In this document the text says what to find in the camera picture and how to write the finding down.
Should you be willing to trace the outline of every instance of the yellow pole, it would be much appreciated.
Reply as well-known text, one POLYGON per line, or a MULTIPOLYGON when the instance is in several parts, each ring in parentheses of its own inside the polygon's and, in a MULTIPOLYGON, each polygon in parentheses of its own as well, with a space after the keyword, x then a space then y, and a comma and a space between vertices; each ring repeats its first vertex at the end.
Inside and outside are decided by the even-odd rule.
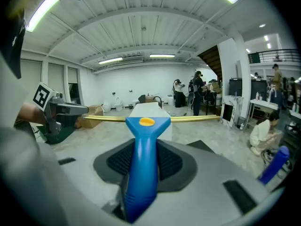
MULTIPOLYGON (((125 122, 126 118, 123 116, 100 116, 100 115, 88 115, 83 117, 86 120, 97 121, 113 121, 113 122, 125 122)), ((219 120, 220 116, 217 115, 200 115, 200 116, 175 116, 171 117, 171 122, 193 122, 193 121, 211 121, 219 120)))

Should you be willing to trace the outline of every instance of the staircase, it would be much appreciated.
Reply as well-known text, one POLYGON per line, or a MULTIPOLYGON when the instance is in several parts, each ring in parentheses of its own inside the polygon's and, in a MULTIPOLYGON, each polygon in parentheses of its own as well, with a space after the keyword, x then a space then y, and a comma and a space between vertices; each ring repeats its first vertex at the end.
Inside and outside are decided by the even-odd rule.
POLYGON ((217 75, 217 80, 222 81, 222 65, 217 45, 198 55, 217 75))

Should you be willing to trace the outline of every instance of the yellow cap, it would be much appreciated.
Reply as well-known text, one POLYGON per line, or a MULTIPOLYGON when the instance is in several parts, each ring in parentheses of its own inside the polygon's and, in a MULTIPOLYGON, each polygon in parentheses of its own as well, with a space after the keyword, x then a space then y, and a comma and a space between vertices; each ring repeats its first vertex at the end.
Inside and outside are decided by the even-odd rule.
POLYGON ((155 121, 152 118, 143 117, 140 119, 139 124, 142 126, 153 126, 155 121))

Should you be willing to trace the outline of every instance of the concrete floor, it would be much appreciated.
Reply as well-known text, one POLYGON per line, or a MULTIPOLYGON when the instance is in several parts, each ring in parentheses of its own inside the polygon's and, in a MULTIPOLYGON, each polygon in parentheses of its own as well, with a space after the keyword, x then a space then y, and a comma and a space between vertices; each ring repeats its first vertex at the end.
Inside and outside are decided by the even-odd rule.
MULTIPOLYGON (((182 116, 187 113, 192 115, 192 110, 175 108, 165 105, 167 112, 182 116)), ((124 109, 120 112, 111 110, 107 116, 129 116, 132 110, 124 109)), ((261 157, 255 156, 248 147, 250 132, 243 132, 236 127, 228 128, 218 121, 173 123, 172 141, 181 144, 189 144, 202 140, 216 154, 222 155, 243 168, 254 178, 260 175, 264 169, 261 157)), ((104 153, 130 139, 130 134, 125 123, 103 121, 93 129, 80 128, 73 132, 63 142, 53 146, 58 159, 73 157, 75 162, 63 165, 62 168, 71 181, 92 202, 102 206, 103 202, 112 199, 117 191, 116 185, 102 184, 94 175, 93 161, 96 156, 104 153), (101 190, 101 195, 95 196, 94 192, 101 190)), ((267 185, 268 190, 279 184, 280 179, 275 176, 267 185)))

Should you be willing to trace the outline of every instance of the railing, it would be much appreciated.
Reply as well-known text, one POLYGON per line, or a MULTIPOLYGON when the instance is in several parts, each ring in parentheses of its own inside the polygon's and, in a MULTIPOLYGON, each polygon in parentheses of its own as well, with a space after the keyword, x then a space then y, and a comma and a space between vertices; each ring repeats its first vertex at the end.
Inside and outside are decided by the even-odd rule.
POLYGON ((249 63, 265 62, 301 62, 301 56, 297 49, 277 49, 248 54, 249 63))

